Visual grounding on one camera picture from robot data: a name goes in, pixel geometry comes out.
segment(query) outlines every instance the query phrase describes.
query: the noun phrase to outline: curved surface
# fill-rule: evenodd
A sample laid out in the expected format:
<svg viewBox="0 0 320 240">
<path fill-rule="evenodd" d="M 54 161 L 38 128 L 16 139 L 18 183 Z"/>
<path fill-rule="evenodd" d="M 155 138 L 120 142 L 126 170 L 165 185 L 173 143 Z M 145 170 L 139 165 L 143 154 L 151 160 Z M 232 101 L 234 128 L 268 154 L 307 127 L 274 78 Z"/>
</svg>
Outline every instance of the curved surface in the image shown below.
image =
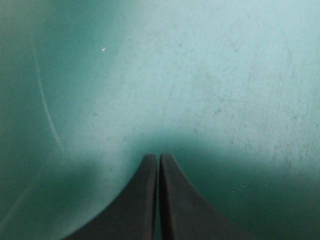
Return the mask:
<svg viewBox="0 0 320 240">
<path fill-rule="evenodd" d="M 170 153 L 160 158 L 159 201 L 163 239 L 256 240 L 195 191 Z"/>
<path fill-rule="evenodd" d="M 161 152 L 259 238 L 320 238 L 318 1 L 0 6 L 3 239 L 63 238 Z"/>
</svg>

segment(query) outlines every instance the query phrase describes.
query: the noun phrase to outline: teal plastic surface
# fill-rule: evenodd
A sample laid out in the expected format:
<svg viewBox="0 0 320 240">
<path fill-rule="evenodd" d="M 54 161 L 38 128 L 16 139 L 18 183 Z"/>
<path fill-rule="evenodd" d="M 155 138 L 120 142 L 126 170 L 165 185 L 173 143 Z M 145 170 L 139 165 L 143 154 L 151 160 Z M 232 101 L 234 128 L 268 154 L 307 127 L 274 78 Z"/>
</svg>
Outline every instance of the teal plastic surface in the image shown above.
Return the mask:
<svg viewBox="0 0 320 240">
<path fill-rule="evenodd" d="M 319 19 L 316 0 L 0 0 L 0 239 L 64 237 L 161 152 L 261 239 L 320 239 Z"/>
</svg>

